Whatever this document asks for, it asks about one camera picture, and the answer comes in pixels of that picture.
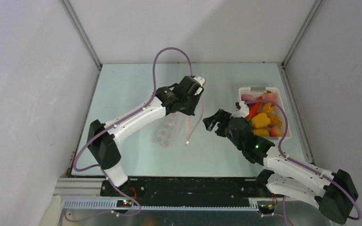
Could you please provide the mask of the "clear zip top bag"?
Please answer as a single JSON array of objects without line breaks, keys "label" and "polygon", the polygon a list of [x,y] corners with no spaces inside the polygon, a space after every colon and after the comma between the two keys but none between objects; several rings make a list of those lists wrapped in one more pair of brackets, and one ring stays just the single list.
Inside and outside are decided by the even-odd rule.
[{"label": "clear zip top bag", "polygon": [[163,148],[188,146],[204,116],[203,98],[200,99],[197,109],[198,115],[195,116],[172,113],[160,119],[159,125],[150,136],[150,142]]}]

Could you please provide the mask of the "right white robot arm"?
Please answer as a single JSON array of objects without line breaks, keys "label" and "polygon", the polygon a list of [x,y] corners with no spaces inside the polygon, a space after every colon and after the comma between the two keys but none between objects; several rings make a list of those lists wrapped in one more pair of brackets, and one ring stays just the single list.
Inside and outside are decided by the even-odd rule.
[{"label": "right white robot arm", "polygon": [[219,109],[204,118],[206,130],[225,137],[250,162],[266,168],[256,178],[255,190],[267,197],[271,193],[288,196],[317,208],[329,220],[343,225],[358,199],[349,173],[332,172],[291,158],[272,141],[254,134],[249,122],[239,113]]}]

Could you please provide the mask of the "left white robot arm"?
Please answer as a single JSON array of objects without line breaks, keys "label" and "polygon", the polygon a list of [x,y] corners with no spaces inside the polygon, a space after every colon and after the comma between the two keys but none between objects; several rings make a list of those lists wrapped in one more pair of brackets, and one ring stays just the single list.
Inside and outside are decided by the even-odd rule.
[{"label": "left white robot arm", "polygon": [[179,83],[158,88],[153,97],[129,115],[105,123],[95,120],[90,124],[87,148],[105,177],[113,183],[112,190],[117,195],[125,196],[130,190],[119,145],[134,132],[169,114],[180,112],[193,116],[205,83],[203,77],[185,76]]}]

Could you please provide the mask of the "yellow bell pepper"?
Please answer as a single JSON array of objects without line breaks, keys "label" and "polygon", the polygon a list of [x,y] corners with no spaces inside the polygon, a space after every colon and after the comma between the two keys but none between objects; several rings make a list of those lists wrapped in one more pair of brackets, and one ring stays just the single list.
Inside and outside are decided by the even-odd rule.
[{"label": "yellow bell pepper", "polygon": [[270,123],[271,119],[266,113],[259,113],[251,120],[251,124],[255,129],[267,127]]}]

